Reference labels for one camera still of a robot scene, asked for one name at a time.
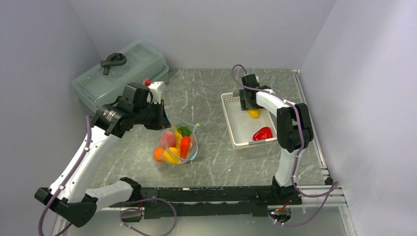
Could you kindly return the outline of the pink toy peach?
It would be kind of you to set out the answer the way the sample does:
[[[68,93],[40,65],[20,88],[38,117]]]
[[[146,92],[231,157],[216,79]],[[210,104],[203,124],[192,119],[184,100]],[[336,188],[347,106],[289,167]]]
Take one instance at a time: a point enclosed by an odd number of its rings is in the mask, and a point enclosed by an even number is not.
[[[167,130],[159,137],[159,143],[163,148],[176,147],[176,136],[173,132]]]

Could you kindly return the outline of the clear zip top bag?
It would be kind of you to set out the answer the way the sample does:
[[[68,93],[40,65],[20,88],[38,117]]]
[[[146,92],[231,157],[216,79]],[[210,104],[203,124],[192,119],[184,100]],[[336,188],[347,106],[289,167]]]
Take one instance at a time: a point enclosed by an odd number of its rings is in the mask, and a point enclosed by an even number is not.
[[[177,117],[169,117],[170,128],[161,131],[159,145],[153,151],[157,163],[181,165],[193,161],[198,154],[196,129],[199,123],[188,123]]]

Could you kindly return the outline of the orange toy orange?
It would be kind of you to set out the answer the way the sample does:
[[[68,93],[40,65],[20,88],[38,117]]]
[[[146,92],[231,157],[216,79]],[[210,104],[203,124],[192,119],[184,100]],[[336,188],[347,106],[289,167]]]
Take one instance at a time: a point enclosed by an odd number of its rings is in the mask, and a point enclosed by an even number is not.
[[[153,158],[156,162],[165,163],[164,151],[165,149],[163,147],[156,147],[154,149]]]

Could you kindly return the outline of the orange toy carrot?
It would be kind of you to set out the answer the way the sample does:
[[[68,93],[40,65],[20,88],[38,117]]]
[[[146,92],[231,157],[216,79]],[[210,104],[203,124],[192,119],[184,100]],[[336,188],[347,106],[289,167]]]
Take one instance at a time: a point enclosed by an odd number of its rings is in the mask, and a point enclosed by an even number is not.
[[[191,147],[190,136],[184,136],[180,142],[180,158],[185,159]]]

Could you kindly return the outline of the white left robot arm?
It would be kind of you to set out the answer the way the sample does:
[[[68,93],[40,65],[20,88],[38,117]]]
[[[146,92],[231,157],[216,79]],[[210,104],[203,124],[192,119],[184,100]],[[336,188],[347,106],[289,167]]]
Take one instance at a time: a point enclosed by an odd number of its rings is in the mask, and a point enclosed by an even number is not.
[[[78,228],[103,208],[121,202],[136,206],[142,197],[141,186],[128,177],[96,189],[89,185],[113,146],[135,125],[148,130],[171,126],[161,98],[165,89],[160,81],[129,83],[114,102],[98,108],[87,118],[86,137],[68,166],[49,187],[39,188],[35,198]]]

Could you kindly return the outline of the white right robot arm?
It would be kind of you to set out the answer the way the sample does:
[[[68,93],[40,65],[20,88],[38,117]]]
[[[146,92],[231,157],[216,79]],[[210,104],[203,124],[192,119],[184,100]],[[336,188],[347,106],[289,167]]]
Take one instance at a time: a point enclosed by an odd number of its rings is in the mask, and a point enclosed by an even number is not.
[[[277,140],[282,150],[274,177],[279,186],[271,190],[271,198],[275,203],[283,204],[290,197],[287,187],[295,182],[298,160],[314,138],[308,107],[284,99],[268,86],[260,86],[254,74],[244,75],[241,81],[241,110],[264,108],[276,117]]]

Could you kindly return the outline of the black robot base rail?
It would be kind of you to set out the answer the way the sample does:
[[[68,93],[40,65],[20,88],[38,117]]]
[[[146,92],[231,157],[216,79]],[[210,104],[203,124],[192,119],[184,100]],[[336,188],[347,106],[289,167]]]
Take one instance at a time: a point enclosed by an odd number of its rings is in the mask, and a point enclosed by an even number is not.
[[[283,205],[301,205],[297,193],[282,195],[271,185],[227,187],[143,187],[135,200],[162,198],[178,216],[251,215],[264,217]]]

